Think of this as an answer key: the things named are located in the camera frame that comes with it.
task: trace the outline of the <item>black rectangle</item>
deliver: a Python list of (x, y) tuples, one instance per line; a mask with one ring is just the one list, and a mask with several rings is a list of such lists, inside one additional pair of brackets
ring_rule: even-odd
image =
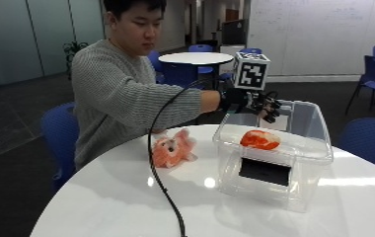
[(291, 167), (241, 157), (238, 175), (287, 187)]

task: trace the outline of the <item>black hair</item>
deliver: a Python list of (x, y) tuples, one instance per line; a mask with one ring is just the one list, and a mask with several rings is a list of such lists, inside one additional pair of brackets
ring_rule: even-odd
[(122, 13), (131, 9), (137, 3), (147, 5), (147, 11), (161, 9), (165, 12), (166, 0), (103, 0), (107, 12), (113, 12), (114, 16), (121, 19)]

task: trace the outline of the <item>whiteboard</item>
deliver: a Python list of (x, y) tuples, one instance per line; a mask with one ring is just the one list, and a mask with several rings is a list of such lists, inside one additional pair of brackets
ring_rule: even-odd
[(375, 44), (375, 0), (251, 0), (247, 47), (270, 75), (355, 75)]

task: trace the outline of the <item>gray knit sweater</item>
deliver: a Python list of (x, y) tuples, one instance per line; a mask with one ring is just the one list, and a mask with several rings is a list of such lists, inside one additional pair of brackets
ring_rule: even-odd
[[(130, 58), (107, 40), (75, 54), (71, 86), (79, 125), (74, 161), (79, 170), (113, 147), (146, 134), (161, 107), (182, 88), (155, 85), (147, 58)], [(201, 91), (189, 89), (162, 111), (154, 127), (174, 126), (199, 113)]]

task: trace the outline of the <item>white round table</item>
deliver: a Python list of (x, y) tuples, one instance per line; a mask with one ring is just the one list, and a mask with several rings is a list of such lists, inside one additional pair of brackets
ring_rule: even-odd
[(191, 63), (194, 65), (218, 65), (233, 61), (234, 57), (219, 52), (178, 52), (158, 57), (162, 62)]
[[(375, 236), (375, 165), (335, 148), (309, 211), (291, 212), (217, 190), (217, 128), (190, 126), (198, 160), (157, 170), (189, 237)], [(173, 209), (149, 170), (145, 136), (111, 149), (73, 176), (31, 236), (179, 236)]]

